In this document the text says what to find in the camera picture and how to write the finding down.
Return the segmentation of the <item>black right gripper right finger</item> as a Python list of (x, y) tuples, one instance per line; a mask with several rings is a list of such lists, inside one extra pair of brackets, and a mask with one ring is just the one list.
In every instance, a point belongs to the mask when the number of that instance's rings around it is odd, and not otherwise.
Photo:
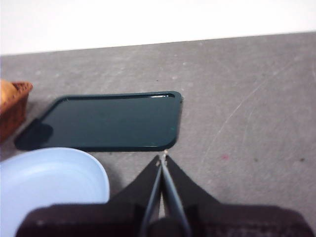
[(311, 237), (297, 211), (274, 205), (227, 204), (196, 184), (170, 157), (165, 164), (194, 237)]

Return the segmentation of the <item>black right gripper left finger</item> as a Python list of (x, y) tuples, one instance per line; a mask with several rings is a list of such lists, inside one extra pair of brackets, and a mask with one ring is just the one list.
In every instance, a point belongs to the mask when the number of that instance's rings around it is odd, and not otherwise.
[(18, 237), (126, 237), (139, 234), (159, 192), (161, 167), (155, 156), (107, 203), (55, 204), (30, 211)]

